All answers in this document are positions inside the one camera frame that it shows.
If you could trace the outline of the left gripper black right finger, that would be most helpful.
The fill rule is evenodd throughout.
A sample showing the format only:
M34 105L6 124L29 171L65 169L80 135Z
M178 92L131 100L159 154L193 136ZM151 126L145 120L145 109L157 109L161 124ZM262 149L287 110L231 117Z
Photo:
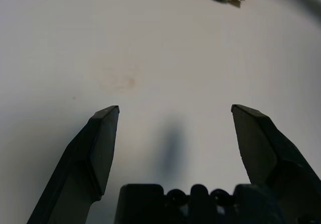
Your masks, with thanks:
M251 184L269 190L287 223L320 223L320 179L295 144L256 109L234 104L231 113Z

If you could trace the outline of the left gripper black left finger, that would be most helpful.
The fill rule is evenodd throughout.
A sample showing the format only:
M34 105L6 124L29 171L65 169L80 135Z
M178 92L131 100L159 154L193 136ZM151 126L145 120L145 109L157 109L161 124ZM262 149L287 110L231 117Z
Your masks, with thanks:
M28 223L86 223L105 194L119 113L117 105L97 111L68 144Z

